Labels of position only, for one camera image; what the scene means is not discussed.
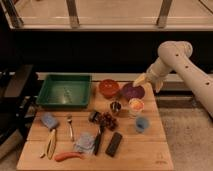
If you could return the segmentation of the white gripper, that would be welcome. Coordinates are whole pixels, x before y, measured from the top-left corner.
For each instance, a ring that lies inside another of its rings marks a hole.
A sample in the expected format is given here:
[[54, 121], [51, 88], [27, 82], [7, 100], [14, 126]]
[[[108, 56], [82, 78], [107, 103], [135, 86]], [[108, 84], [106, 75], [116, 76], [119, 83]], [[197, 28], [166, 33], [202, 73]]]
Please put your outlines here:
[[155, 92], [159, 93], [163, 87], [163, 81], [165, 80], [168, 74], [168, 70], [164, 66], [157, 66], [152, 64], [145, 73], [142, 73], [137, 79], [134, 80], [133, 86], [141, 86], [146, 83], [148, 79], [151, 83], [155, 84]]

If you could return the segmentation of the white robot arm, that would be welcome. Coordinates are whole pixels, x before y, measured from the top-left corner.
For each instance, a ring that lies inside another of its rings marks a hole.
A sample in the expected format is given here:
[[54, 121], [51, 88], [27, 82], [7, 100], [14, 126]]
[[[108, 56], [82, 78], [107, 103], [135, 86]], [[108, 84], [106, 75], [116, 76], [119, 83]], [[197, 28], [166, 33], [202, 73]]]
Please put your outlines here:
[[166, 76], [175, 71], [213, 118], [213, 78], [190, 61], [192, 53], [193, 47], [187, 41], [161, 43], [157, 50], [158, 58], [133, 85], [149, 82], [159, 92]]

